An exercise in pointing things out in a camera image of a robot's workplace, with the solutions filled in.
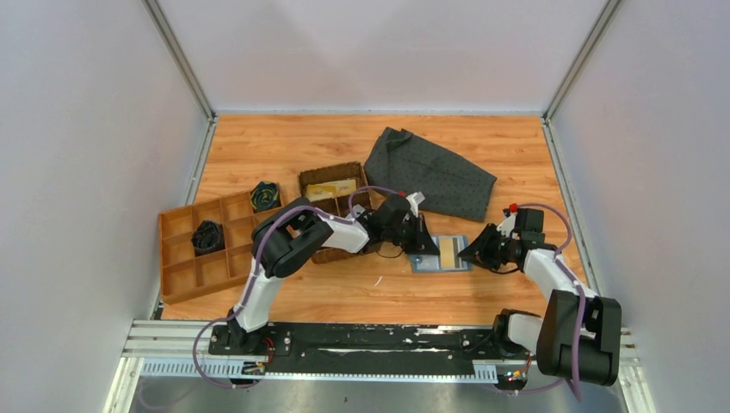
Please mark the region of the teal leather card holder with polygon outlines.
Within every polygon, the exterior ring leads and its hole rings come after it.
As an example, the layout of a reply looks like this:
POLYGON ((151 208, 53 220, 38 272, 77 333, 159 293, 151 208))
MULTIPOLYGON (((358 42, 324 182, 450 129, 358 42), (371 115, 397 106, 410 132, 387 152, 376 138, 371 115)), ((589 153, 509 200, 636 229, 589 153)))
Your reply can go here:
POLYGON ((465 235, 433 236, 432 241, 438 248, 435 255, 410 254, 411 271, 414 274, 459 273, 472 270, 472 264, 458 257, 468 245, 465 235))

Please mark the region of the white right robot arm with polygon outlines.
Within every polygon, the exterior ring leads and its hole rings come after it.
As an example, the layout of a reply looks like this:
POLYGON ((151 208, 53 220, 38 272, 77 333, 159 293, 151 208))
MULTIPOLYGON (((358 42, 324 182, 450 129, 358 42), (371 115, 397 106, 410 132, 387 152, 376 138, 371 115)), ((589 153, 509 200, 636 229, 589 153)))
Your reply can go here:
POLYGON ((504 220, 487 225, 458 256, 494 274, 513 265, 547 301, 542 316, 504 309, 495 317, 491 340, 496 355, 509 360, 526 350, 547 376, 572 386, 611 386, 619 375, 622 307, 568 267, 562 252, 572 239, 570 231, 560 245, 547 242, 544 213, 549 208, 536 202, 508 206, 504 220))

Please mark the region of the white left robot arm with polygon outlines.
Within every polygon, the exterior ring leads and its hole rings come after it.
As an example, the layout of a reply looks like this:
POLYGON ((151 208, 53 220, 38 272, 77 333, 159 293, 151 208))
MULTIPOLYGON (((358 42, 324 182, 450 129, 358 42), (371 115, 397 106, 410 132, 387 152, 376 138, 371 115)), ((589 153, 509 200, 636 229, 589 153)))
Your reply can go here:
POLYGON ((243 355, 262 348, 261 328, 284 279, 323 248, 357 255, 390 243, 408 255, 438 256, 419 210, 424 201, 421 192, 393 193, 375 209, 352 206, 339 217, 300 197, 265 220, 251 234, 251 271, 240 300, 226 316, 231 345, 243 355))

